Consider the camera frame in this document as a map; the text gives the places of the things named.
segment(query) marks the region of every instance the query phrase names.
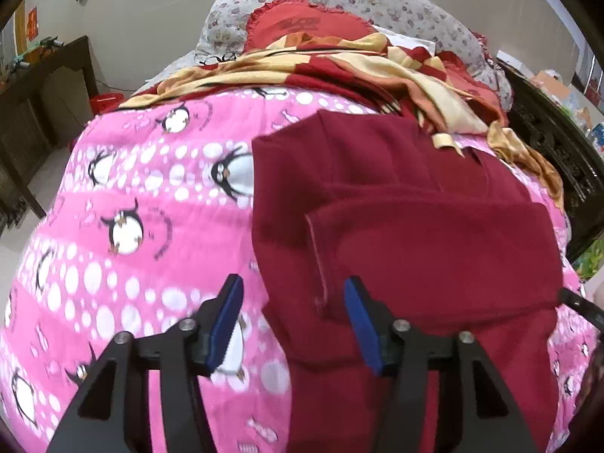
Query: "metal bolt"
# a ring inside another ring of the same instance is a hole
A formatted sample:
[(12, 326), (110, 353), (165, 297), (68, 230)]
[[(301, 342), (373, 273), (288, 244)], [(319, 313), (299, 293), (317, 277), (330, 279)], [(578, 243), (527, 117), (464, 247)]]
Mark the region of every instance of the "metal bolt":
[(468, 330), (459, 333), (459, 340), (464, 344), (472, 344), (474, 342), (474, 334)]
[(192, 318), (185, 318), (184, 320), (178, 322), (178, 328), (180, 328), (182, 331), (193, 330), (196, 325), (197, 323), (195, 323), (195, 320)]
[(130, 332), (126, 332), (125, 330), (118, 332), (116, 337), (114, 337), (114, 341), (116, 344), (125, 344), (130, 340)]
[(411, 328), (411, 324), (407, 320), (400, 318), (394, 321), (392, 328), (397, 332), (407, 332)]

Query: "wall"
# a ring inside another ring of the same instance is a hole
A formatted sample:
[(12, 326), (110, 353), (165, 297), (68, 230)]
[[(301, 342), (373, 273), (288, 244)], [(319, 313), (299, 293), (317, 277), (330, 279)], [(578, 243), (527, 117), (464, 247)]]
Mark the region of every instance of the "wall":
[[(214, 0), (26, 0), (38, 6), (40, 36), (87, 34), (97, 78), (136, 89), (195, 47)], [(578, 49), (545, 0), (432, 0), (534, 71), (555, 68), (570, 81)]]

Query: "maroon garment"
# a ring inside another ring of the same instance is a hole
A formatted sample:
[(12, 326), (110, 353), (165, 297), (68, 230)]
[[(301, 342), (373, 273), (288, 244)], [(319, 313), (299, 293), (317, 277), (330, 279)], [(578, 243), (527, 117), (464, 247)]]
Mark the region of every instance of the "maroon garment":
[[(353, 274), (424, 332), (473, 331), (545, 450), (558, 247), (546, 209), (509, 170), (465, 151), (436, 150), (409, 119), (326, 111), (253, 141), (253, 243), (290, 366), (289, 451), (370, 450), (390, 381), (363, 364), (348, 323)], [(434, 418), (429, 409), (423, 452)]]

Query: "floor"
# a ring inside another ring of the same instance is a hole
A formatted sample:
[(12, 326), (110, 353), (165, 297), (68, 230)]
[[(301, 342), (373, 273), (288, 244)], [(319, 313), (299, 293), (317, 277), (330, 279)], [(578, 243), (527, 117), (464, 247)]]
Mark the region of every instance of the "floor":
[[(29, 184), (31, 192), (45, 210), (52, 204), (68, 160), (67, 149), (54, 151)], [(19, 265), (21, 252), (38, 222), (36, 215), (29, 210), (18, 229), (5, 230), (0, 236), (0, 308), (4, 308), (8, 300), (8, 291)]]

